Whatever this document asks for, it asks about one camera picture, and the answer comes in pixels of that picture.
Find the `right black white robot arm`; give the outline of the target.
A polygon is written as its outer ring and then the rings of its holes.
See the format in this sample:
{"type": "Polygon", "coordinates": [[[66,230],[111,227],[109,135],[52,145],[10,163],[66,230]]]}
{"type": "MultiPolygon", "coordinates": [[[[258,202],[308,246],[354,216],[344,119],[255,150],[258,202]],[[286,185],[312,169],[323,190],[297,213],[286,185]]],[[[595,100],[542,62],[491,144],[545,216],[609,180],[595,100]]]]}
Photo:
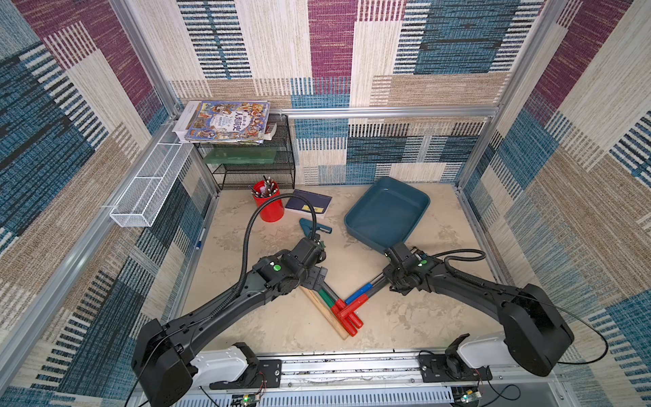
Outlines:
{"type": "Polygon", "coordinates": [[[549,375],[575,340],[542,288],[490,282],[453,265],[454,261],[484,260],[486,254],[480,249],[453,249],[430,255],[398,243],[384,254],[389,265],[382,273],[391,291],[403,296],[414,289],[445,295],[490,316],[503,328],[507,354],[536,376],[549,375]]]}

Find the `dark hoe with red grip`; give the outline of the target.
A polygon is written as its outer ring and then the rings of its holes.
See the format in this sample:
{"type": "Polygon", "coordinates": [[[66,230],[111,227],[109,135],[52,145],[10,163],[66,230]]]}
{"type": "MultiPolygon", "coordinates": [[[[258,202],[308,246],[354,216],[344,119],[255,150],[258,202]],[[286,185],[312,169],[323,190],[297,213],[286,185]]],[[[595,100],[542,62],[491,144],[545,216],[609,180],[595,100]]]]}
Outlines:
{"type": "Polygon", "coordinates": [[[386,279],[384,277],[383,280],[378,285],[374,286],[374,288],[371,288],[371,290],[368,293],[362,294],[359,298],[354,300],[354,302],[352,304],[348,305],[348,307],[353,312],[356,312],[356,310],[359,307],[361,307],[363,304],[365,304],[371,297],[373,297],[375,294],[377,294],[380,290],[385,288],[387,284],[388,284],[388,279],[386,279]]]}

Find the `chrome hoe with blue grip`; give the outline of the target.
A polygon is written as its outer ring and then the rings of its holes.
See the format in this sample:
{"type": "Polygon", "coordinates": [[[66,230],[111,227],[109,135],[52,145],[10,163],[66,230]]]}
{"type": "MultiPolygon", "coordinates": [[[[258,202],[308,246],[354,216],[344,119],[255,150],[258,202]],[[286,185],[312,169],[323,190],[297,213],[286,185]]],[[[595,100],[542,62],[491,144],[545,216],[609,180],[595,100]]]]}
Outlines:
{"type": "Polygon", "coordinates": [[[354,300],[359,298],[362,294],[368,293],[371,290],[371,288],[374,288],[374,286],[378,285],[383,280],[383,278],[384,278],[383,274],[374,277],[370,282],[366,283],[357,291],[355,291],[353,294],[351,294],[349,297],[347,297],[344,303],[346,305],[352,304],[354,300]]]}

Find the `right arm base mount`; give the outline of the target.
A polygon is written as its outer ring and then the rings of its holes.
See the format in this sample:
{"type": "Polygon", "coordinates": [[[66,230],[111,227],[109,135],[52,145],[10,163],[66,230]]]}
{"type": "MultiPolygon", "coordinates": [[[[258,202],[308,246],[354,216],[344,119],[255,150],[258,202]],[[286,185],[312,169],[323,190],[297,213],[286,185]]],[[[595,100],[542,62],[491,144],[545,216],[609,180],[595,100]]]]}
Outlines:
{"type": "Polygon", "coordinates": [[[483,383],[493,379],[489,368],[471,368],[456,355],[435,354],[429,350],[421,350],[417,355],[417,361],[424,383],[483,383]]]}

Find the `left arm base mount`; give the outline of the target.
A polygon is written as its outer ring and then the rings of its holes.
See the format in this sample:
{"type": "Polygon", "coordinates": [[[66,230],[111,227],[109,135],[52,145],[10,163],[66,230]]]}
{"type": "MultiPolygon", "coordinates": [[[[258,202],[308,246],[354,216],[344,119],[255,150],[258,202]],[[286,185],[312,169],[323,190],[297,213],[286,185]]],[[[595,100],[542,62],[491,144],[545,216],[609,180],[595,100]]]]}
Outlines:
{"type": "Polygon", "coordinates": [[[250,365],[235,382],[210,383],[210,390],[270,389],[281,385],[282,360],[261,360],[250,365]]]}

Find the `teal plastic storage box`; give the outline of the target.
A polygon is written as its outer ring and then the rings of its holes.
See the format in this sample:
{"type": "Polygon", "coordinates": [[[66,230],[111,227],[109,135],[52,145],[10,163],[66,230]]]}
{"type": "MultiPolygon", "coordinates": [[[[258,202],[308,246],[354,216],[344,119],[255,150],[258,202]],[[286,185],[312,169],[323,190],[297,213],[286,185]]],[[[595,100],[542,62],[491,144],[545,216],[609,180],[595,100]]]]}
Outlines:
{"type": "Polygon", "coordinates": [[[378,253],[404,243],[426,213],[429,196],[391,177],[376,181],[344,217],[348,234],[378,253]]]}

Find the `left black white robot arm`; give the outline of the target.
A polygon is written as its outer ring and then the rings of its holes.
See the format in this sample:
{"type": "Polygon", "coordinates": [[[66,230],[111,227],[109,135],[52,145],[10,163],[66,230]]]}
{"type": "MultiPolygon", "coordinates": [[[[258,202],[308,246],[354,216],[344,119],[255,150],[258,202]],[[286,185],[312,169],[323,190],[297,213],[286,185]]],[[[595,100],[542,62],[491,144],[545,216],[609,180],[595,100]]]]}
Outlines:
{"type": "Polygon", "coordinates": [[[317,290],[327,269],[323,245],[308,237],[292,250],[262,257],[241,282],[170,322],[147,322],[137,336],[132,370],[151,406],[171,406],[193,386],[200,351],[249,312],[302,286],[317,290]]]}

